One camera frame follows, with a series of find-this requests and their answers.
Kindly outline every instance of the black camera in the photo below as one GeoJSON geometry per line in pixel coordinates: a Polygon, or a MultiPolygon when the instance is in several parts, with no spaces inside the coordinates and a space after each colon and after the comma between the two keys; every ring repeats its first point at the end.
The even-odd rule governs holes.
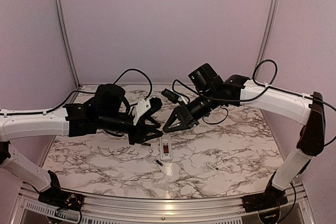
{"type": "MultiPolygon", "coordinates": [[[[163,126],[164,132],[191,129],[199,124],[199,119],[209,115],[220,105],[240,106],[240,91],[244,88],[244,83],[250,79],[234,74],[223,81],[208,63],[197,68],[188,77],[200,96],[188,104],[174,99],[174,103],[178,102],[180,105],[173,110],[163,126]]],[[[169,92],[171,91],[165,90],[162,94],[170,99],[173,95],[169,95],[169,92]]]]}

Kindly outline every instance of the wire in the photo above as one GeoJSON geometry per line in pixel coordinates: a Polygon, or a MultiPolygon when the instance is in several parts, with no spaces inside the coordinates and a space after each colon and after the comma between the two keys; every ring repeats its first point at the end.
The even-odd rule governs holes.
{"type": "Polygon", "coordinates": [[[206,124],[209,124],[209,125],[217,125],[217,124],[223,123],[227,119],[227,116],[229,115],[229,110],[227,108],[222,108],[222,107],[221,107],[221,109],[226,110],[226,116],[221,121],[219,121],[217,123],[209,123],[209,122],[206,122],[204,120],[204,117],[206,117],[206,116],[202,117],[202,121],[205,122],[206,124]]]}
{"type": "Polygon", "coordinates": [[[120,78],[123,77],[124,74],[126,74],[126,73],[129,72],[129,71],[135,71],[135,72],[138,72],[138,73],[142,74],[143,76],[145,76],[145,78],[147,79],[147,81],[148,81],[148,83],[149,83],[149,86],[150,86],[148,95],[145,97],[145,99],[147,99],[147,98],[152,94],[152,91],[153,91],[153,84],[152,84],[151,79],[147,76],[147,74],[145,74],[144,72],[142,72],[142,71],[139,70],[139,69],[136,69],[136,68],[129,68],[129,69],[125,70],[125,71],[124,71],[124,72],[117,78],[117,80],[115,80],[115,82],[114,82],[113,84],[116,84],[116,83],[120,80],[120,78]]]}
{"type": "Polygon", "coordinates": [[[176,94],[179,94],[179,95],[185,97],[185,98],[188,100],[188,103],[190,103],[190,98],[189,98],[187,95],[182,94],[182,93],[180,93],[180,92],[178,92],[178,91],[175,90],[175,88],[174,88],[175,83],[176,83],[176,80],[173,81],[173,84],[172,84],[172,90],[173,90],[176,94]]]}
{"type": "Polygon", "coordinates": [[[286,214],[281,220],[278,221],[278,224],[279,224],[280,222],[282,222],[284,219],[287,218],[287,216],[292,212],[292,210],[294,209],[294,206],[295,206],[295,204],[296,204],[296,197],[297,197],[297,196],[296,196],[295,186],[293,185],[293,182],[291,182],[290,185],[292,186],[292,188],[293,188],[293,190],[294,190],[294,202],[293,202],[293,205],[292,205],[292,207],[290,208],[290,210],[287,212],[287,214],[286,214]]]}
{"type": "Polygon", "coordinates": [[[107,131],[107,130],[104,130],[107,134],[109,134],[109,135],[111,135],[111,136],[115,136],[115,137],[123,137],[124,136],[124,134],[115,134],[115,133],[113,133],[113,132],[111,132],[111,131],[107,131]]]}
{"type": "MultiPolygon", "coordinates": [[[[153,91],[153,84],[152,84],[152,81],[149,79],[149,77],[144,73],[144,72],[142,72],[141,70],[139,70],[139,69],[135,69],[135,68],[130,68],[130,69],[127,69],[126,71],[124,71],[118,78],[117,78],[117,80],[113,83],[113,84],[116,84],[119,80],[120,80],[120,78],[121,77],[123,77],[123,75],[125,74],[125,73],[127,73],[127,72],[129,72],[129,71],[136,71],[136,72],[139,72],[139,73],[141,73],[143,76],[145,76],[146,77],[146,79],[148,80],[148,82],[149,82],[149,85],[150,85],[150,90],[149,90],[149,93],[148,93],[148,95],[145,97],[145,99],[147,99],[151,94],[152,94],[152,91],[153,91]]],[[[69,100],[69,98],[72,96],[72,94],[74,94],[74,93],[83,93],[83,94],[95,94],[95,92],[87,92],[87,91],[81,91],[81,90],[74,90],[74,91],[72,91],[67,97],[66,97],[66,99],[62,102],[62,103],[60,103],[58,106],[56,106],[56,107],[54,107],[54,108],[52,108],[52,109],[50,109],[50,110],[47,110],[47,111],[34,111],[34,112],[18,112],[18,113],[0,113],[0,116],[12,116],[12,115],[42,115],[42,114],[44,114],[44,113],[51,113],[51,112],[53,112],[53,111],[55,111],[55,110],[57,110],[57,109],[59,109],[60,107],[62,107],[68,100],[69,100]]]]}
{"type": "Polygon", "coordinates": [[[79,221],[77,222],[77,224],[80,224],[82,222],[82,219],[83,219],[82,211],[79,210],[79,221]]]}
{"type": "Polygon", "coordinates": [[[214,100],[214,101],[219,101],[219,102],[251,102],[254,101],[256,99],[258,99],[259,97],[261,97],[263,94],[265,94],[265,92],[269,89],[270,86],[268,86],[267,88],[265,88],[263,90],[263,92],[261,92],[259,95],[250,98],[250,99],[246,99],[246,100],[229,100],[229,99],[219,99],[219,98],[213,98],[213,97],[207,97],[205,95],[202,95],[200,93],[198,93],[197,91],[193,90],[192,88],[188,87],[186,84],[184,84],[182,81],[175,79],[174,81],[178,82],[179,84],[181,84],[183,87],[185,87],[186,89],[190,90],[191,92],[193,92],[194,94],[197,94],[199,97],[205,98],[205,99],[210,99],[210,100],[214,100]]]}
{"type": "Polygon", "coordinates": [[[3,115],[3,116],[11,116],[11,115],[42,115],[44,113],[51,113],[57,109],[59,109],[60,107],[62,107],[70,98],[70,96],[72,96],[72,94],[74,93],[83,93],[83,94],[95,94],[94,92],[87,92],[87,91],[81,91],[81,90],[73,90],[73,92],[71,92],[67,97],[66,99],[60,103],[58,106],[50,109],[50,110],[47,110],[47,111],[34,111],[34,112],[19,112],[19,113],[0,113],[0,115],[3,115]]]}

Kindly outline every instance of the white rectangular object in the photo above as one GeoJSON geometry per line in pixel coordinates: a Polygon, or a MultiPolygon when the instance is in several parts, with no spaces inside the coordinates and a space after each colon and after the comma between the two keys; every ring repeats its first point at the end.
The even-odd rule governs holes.
{"type": "Polygon", "coordinates": [[[168,134],[160,137],[160,158],[161,161],[171,161],[173,159],[172,144],[168,134]]]}
{"type": "MultiPolygon", "coordinates": [[[[248,80],[244,83],[245,88],[241,90],[240,99],[247,100],[262,93],[265,88],[248,80]]],[[[242,105],[255,107],[290,118],[301,125],[307,123],[311,109],[311,100],[287,94],[281,91],[268,89],[261,97],[250,102],[242,102],[242,105]]]]}

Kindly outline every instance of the small black object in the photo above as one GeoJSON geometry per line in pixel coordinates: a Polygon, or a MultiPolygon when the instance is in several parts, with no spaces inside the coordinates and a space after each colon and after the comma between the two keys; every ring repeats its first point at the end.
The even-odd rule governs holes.
{"type": "MultiPolygon", "coordinates": [[[[244,83],[249,80],[248,77],[234,74],[224,82],[208,63],[200,66],[188,76],[194,83],[196,90],[208,98],[197,97],[188,104],[177,101],[179,106],[173,110],[163,126],[164,132],[191,129],[199,124],[199,119],[209,115],[220,105],[240,106],[240,102],[223,102],[213,99],[239,100],[240,91],[245,87],[244,83]]],[[[176,99],[166,90],[162,94],[172,100],[173,103],[175,102],[176,99]]]]}
{"type": "Polygon", "coordinates": [[[176,104],[179,101],[179,95],[174,93],[173,91],[170,91],[169,89],[164,89],[161,92],[161,95],[166,97],[170,102],[176,104]]]}
{"type": "Polygon", "coordinates": [[[10,142],[0,142],[0,165],[8,158],[11,158],[9,153],[10,142]]]}
{"type": "Polygon", "coordinates": [[[157,159],[154,159],[154,161],[157,162],[159,165],[163,166],[163,164],[160,161],[158,161],[157,159]]]}

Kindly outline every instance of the white object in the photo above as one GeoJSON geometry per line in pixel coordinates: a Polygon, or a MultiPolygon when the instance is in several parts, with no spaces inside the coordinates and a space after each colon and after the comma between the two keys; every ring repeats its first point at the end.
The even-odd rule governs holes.
{"type": "Polygon", "coordinates": [[[47,170],[38,167],[27,159],[13,144],[10,144],[8,149],[11,157],[5,159],[0,168],[6,169],[40,192],[50,188],[51,180],[47,170]]]}
{"type": "Polygon", "coordinates": [[[172,144],[168,134],[160,137],[160,159],[161,161],[171,161],[173,159],[172,144]]]}
{"type": "MultiPolygon", "coordinates": [[[[264,91],[264,87],[256,85],[252,80],[245,82],[245,88],[241,90],[240,99],[247,100],[256,97],[264,91]]],[[[287,118],[293,119],[299,124],[307,123],[312,101],[292,94],[286,94],[274,89],[268,89],[258,99],[251,102],[242,102],[242,105],[266,110],[287,118]]]]}
{"type": "Polygon", "coordinates": [[[295,147],[275,173],[272,185],[281,191],[286,190],[292,180],[312,158],[312,156],[303,153],[302,150],[295,147]]]}
{"type": "Polygon", "coordinates": [[[140,119],[140,117],[146,113],[151,108],[151,103],[148,99],[144,99],[137,103],[137,105],[134,108],[134,119],[133,119],[133,125],[136,125],[140,119]]]}
{"type": "MultiPolygon", "coordinates": [[[[35,111],[0,111],[4,114],[25,112],[35,111]]],[[[69,122],[65,119],[67,115],[67,110],[64,108],[45,115],[2,115],[0,116],[0,142],[28,136],[67,136],[69,134],[69,122]]]]}
{"type": "Polygon", "coordinates": [[[206,165],[216,172],[219,171],[219,168],[215,166],[213,163],[211,163],[210,161],[206,162],[206,165]]]}

